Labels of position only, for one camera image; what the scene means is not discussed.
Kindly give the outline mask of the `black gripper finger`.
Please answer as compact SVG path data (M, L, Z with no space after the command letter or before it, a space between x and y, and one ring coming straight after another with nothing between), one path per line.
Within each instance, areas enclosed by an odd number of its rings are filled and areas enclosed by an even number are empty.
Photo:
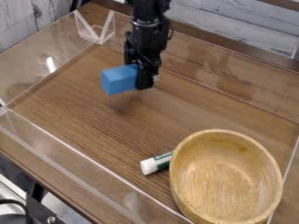
M135 87L138 90L149 89L155 84L155 76L159 74L161 60L153 63L139 60L138 61L138 76Z
M125 62L127 65L138 63L138 53L135 50L129 49L125 52Z

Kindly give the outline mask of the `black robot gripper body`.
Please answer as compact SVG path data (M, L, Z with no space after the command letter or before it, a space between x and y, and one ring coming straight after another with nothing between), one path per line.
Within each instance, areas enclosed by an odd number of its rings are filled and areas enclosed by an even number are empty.
M173 23L169 20L161 20L151 24L131 21L133 29L126 32L125 52L129 49L138 53L138 61L153 63L162 61L162 51L173 38Z

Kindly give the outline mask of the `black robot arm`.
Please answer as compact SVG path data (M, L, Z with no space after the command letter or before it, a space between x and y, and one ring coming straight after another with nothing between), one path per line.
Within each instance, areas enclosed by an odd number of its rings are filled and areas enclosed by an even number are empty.
M125 61L137 64L138 90L151 88L159 75L162 52L174 35L174 28L165 13L171 0L126 0L133 7L133 29L126 32Z

